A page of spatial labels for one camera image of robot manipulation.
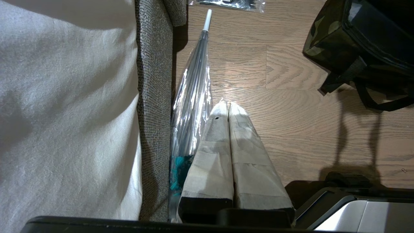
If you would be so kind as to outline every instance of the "camouflage bag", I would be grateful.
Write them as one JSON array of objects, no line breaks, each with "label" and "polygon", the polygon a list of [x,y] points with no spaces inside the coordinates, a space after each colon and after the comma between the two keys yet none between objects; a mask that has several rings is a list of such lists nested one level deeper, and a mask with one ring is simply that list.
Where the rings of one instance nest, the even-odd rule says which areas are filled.
[{"label": "camouflage bag", "polygon": [[[354,82],[362,103],[394,111],[414,104],[414,0],[327,0],[303,48],[330,74],[321,91]],[[367,88],[403,98],[376,103]]]}]

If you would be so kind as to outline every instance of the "wooden floor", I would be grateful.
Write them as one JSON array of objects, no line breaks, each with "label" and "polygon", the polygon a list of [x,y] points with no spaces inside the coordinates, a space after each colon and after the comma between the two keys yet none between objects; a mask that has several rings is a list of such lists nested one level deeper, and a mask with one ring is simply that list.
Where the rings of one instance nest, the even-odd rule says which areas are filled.
[{"label": "wooden floor", "polygon": [[[249,112],[284,185],[352,170],[414,188],[414,109],[377,114],[351,87],[324,97],[317,91],[327,74],[301,51],[323,4],[268,0],[265,14],[213,8],[213,103],[224,98]],[[207,9],[189,6],[188,25],[175,31],[177,85]]]}]

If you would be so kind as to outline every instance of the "white fabric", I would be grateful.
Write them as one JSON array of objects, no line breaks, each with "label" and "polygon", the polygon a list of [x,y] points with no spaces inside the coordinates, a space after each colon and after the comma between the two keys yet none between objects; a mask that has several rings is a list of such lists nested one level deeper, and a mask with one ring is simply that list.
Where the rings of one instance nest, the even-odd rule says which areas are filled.
[{"label": "white fabric", "polygon": [[229,127],[235,206],[241,209],[292,208],[292,203],[247,112],[230,103]]},{"label": "white fabric", "polygon": [[233,195],[227,103],[220,102],[206,122],[181,196],[233,200]]},{"label": "white fabric", "polygon": [[0,1],[0,227],[138,219],[132,0]]}]

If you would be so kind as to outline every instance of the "clear umbrella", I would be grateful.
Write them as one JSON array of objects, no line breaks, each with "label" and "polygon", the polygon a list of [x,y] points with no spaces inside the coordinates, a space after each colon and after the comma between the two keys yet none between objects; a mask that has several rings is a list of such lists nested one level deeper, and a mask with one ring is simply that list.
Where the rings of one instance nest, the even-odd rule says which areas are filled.
[{"label": "clear umbrella", "polygon": [[177,206],[188,170],[211,111],[209,64],[207,59],[208,10],[200,39],[188,59],[187,68],[173,106],[168,218],[176,221]]}]

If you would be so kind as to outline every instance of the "plastic packaging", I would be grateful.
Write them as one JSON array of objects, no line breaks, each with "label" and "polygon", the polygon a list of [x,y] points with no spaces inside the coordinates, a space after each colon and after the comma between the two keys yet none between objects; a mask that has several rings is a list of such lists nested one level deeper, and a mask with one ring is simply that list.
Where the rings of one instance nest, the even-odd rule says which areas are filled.
[{"label": "plastic packaging", "polygon": [[188,0],[189,5],[227,7],[236,10],[265,12],[265,0]]},{"label": "plastic packaging", "polygon": [[208,29],[211,10],[196,47],[188,58],[173,106],[171,119],[171,159],[168,218],[176,222],[177,206],[185,178],[211,112],[208,64]]}]

